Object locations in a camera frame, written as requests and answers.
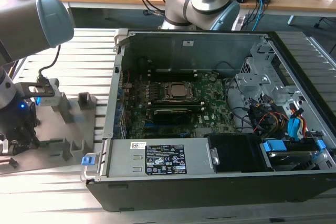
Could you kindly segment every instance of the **blue plastic tab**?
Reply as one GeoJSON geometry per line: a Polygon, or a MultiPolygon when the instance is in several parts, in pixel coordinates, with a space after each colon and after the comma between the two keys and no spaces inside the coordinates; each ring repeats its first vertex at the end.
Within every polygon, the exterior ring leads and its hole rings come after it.
{"type": "Polygon", "coordinates": [[[317,145],[319,146],[320,150],[323,150],[326,148],[326,145],[323,140],[317,140],[317,145]]]}
{"type": "Polygon", "coordinates": [[[93,156],[85,156],[82,158],[82,165],[95,165],[95,159],[93,156]]]}
{"type": "Polygon", "coordinates": [[[266,152],[285,152],[287,150],[282,140],[268,140],[264,143],[266,152]]]}
{"type": "Polygon", "coordinates": [[[300,129],[300,120],[298,118],[290,118],[288,121],[287,131],[288,135],[296,142],[300,141],[298,137],[298,131],[300,129]]]}
{"type": "Polygon", "coordinates": [[[268,145],[268,143],[264,143],[264,148],[266,152],[270,152],[271,151],[271,147],[268,145]]]}

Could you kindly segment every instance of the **blue cable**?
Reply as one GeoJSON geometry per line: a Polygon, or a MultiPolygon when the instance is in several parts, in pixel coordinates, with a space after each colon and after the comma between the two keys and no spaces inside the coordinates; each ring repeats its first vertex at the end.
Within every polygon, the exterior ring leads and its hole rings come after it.
{"type": "Polygon", "coordinates": [[[262,10],[263,10],[263,0],[260,0],[260,10],[259,10],[259,14],[258,14],[257,21],[256,21],[256,23],[254,24],[254,27],[253,27],[252,31],[254,31],[254,29],[256,29],[256,27],[257,27],[257,25],[258,25],[258,23],[259,23],[260,14],[261,14],[262,10]]]}

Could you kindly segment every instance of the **motherboard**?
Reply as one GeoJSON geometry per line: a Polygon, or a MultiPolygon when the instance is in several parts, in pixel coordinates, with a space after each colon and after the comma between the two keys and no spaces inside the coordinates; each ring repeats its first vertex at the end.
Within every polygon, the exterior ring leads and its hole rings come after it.
{"type": "Polygon", "coordinates": [[[148,73],[131,78],[124,90],[126,138],[203,137],[236,131],[217,73],[148,73]]]}

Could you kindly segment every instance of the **power supply label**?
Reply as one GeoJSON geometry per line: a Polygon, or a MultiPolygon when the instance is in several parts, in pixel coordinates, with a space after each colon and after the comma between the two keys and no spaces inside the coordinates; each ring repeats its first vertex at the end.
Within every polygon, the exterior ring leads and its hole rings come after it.
{"type": "Polygon", "coordinates": [[[187,173],[183,144],[147,145],[145,162],[147,175],[187,173]]]}

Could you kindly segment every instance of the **table leg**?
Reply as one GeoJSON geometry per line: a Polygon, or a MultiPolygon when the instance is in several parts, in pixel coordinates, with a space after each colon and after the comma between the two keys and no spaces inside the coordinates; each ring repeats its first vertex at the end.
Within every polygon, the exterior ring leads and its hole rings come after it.
{"type": "Polygon", "coordinates": [[[70,20],[71,20],[71,23],[74,27],[76,27],[75,25],[75,20],[73,18],[73,15],[72,15],[72,11],[71,11],[71,7],[70,7],[70,3],[69,2],[62,2],[64,7],[66,8],[66,10],[68,11],[68,14],[69,14],[69,17],[70,17],[70,20]]]}
{"type": "Polygon", "coordinates": [[[232,25],[232,31],[240,31],[246,15],[249,13],[249,9],[240,9],[238,17],[236,18],[235,22],[232,25]]]}
{"type": "Polygon", "coordinates": [[[293,25],[293,22],[295,21],[295,19],[296,19],[296,16],[294,15],[290,16],[289,20],[287,21],[287,24],[289,26],[293,25]]]}

